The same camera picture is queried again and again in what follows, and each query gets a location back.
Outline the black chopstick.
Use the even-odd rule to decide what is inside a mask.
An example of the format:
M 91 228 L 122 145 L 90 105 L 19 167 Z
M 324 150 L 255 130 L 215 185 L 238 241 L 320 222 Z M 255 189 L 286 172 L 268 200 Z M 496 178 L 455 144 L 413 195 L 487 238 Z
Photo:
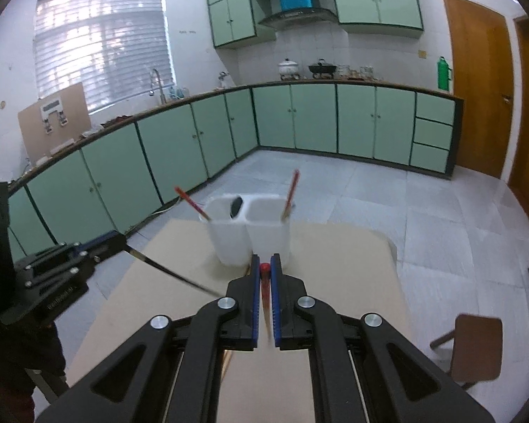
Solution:
M 223 294 L 221 294 L 220 292 L 217 292 L 216 290 L 214 290 L 212 288 L 203 286 L 202 284 L 199 284 L 199 283 L 197 283 L 197 282 L 195 282 L 195 281 L 193 281 L 191 279 L 188 279 L 188 278 L 178 274 L 177 272 L 175 272 L 173 270 L 170 270 L 169 268 L 165 268 L 164 265 L 162 265 L 162 264 L 160 264 L 160 263 L 158 263 L 156 261 L 153 261 L 151 258 L 147 257 L 146 255 L 144 255 L 140 251 L 136 250 L 135 248 L 132 248 L 130 245 L 126 245 L 124 247 L 124 251 L 127 252 L 128 254 L 130 254 L 131 256 L 133 256 L 138 261 L 141 261 L 142 263 L 144 263 L 146 265 L 150 265 L 151 268 L 154 268 L 154 269 L 164 273 L 165 275 L 170 276 L 170 277 L 180 281 L 181 283 L 186 284 L 189 287 L 193 287 L 194 289 L 202 291 L 202 292 L 204 292 L 204 293 L 206 293 L 208 295 L 214 296 L 215 298 L 220 298 L 220 297 L 223 296 Z

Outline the green lower kitchen cabinets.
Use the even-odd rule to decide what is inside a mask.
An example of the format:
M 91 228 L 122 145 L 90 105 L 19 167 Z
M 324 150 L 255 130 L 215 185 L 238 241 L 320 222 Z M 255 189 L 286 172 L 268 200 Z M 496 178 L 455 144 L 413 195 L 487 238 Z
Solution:
M 203 94 L 112 122 L 10 188 L 15 259 L 127 233 L 258 149 L 328 155 L 448 178 L 459 97 L 396 85 L 306 81 Z

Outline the brown wooden stool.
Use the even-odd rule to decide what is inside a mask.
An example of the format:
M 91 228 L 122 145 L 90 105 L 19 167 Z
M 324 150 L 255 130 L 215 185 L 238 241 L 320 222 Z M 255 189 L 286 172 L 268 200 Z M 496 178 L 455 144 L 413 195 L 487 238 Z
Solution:
M 453 330 L 433 340 L 431 349 L 453 342 L 448 375 L 464 390 L 496 380 L 503 363 L 503 322 L 499 318 L 459 314 Z

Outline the cardboard sheet with packaging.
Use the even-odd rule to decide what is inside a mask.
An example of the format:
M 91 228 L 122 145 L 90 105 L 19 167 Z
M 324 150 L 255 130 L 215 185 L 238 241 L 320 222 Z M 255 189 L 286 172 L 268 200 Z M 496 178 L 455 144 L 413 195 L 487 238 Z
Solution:
M 91 129 L 81 82 L 39 99 L 18 113 L 27 156 L 33 165 L 50 158 Z

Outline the white double utensil holder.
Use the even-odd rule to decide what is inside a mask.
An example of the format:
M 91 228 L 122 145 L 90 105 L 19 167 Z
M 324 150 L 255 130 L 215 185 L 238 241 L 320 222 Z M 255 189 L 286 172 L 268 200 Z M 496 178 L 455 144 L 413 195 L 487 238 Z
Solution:
M 230 204 L 237 196 L 243 206 L 230 218 Z M 247 266 L 256 255 L 263 262 L 278 254 L 282 264 L 290 262 L 290 221 L 281 221 L 286 198 L 276 194 L 224 194 L 209 199 L 203 210 L 211 217 L 206 225 L 219 261 L 228 266 Z

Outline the black spoon in holder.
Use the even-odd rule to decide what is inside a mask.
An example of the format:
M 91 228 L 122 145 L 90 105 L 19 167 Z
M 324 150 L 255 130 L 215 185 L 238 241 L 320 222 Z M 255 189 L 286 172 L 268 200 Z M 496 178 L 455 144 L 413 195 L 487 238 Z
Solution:
M 230 218 L 237 218 L 243 206 L 243 198 L 237 196 L 230 204 Z

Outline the chrome sink faucet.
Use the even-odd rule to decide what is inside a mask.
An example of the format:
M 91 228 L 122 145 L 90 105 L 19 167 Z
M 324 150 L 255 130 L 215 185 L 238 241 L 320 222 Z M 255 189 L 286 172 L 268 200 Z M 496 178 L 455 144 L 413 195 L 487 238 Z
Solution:
M 159 74 L 159 71 L 157 68 L 153 68 L 150 72 L 150 91 L 149 96 L 154 97 L 156 94 L 158 94 L 158 100 L 160 104 L 166 103 L 166 97 L 163 90 L 163 83 L 161 81 L 161 77 Z

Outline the window blinds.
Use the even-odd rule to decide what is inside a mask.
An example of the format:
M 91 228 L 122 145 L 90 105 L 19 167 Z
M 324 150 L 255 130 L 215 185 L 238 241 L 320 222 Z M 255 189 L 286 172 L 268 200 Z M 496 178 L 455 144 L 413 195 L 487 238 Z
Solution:
M 81 82 L 92 112 L 176 82 L 165 0 L 38 0 L 33 55 L 40 98 Z

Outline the metal kettle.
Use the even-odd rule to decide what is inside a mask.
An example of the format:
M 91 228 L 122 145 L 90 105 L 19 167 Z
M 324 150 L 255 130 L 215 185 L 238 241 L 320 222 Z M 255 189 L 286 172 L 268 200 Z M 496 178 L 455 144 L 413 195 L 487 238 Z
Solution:
M 222 71 L 219 73 L 219 76 L 218 76 L 218 80 L 219 80 L 219 88 L 220 89 L 228 89 L 230 87 L 229 85 L 229 73 L 226 72 L 226 71 Z

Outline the white cooking pot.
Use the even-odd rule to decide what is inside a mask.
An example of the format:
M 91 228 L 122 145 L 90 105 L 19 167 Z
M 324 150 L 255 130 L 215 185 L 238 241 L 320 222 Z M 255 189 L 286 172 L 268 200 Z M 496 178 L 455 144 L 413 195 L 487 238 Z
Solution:
M 299 64 L 289 58 L 286 58 L 278 64 L 278 71 L 281 81 L 299 80 L 301 77 Z

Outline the black wok on stove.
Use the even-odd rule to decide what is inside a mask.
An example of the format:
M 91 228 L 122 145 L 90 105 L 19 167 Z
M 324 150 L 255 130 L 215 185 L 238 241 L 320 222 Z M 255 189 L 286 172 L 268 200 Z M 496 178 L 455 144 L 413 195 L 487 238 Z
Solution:
M 337 66 L 320 58 L 315 63 L 309 65 L 309 71 L 313 79 L 333 79 L 337 71 Z

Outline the black range hood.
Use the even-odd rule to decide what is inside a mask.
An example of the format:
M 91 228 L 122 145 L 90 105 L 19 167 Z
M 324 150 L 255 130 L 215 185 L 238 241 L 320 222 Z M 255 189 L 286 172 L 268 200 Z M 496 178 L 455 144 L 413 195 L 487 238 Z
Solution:
M 322 22 L 337 24 L 337 15 L 325 8 L 298 8 L 274 13 L 263 18 L 257 25 L 278 32 Z

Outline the green thermos bottle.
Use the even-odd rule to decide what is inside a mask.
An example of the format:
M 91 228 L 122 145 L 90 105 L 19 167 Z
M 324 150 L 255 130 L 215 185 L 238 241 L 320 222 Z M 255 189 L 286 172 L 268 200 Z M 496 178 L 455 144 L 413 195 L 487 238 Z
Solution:
M 444 56 L 437 62 L 438 89 L 441 91 L 450 91 L 452 81 L 452 69 L 450 68 Z

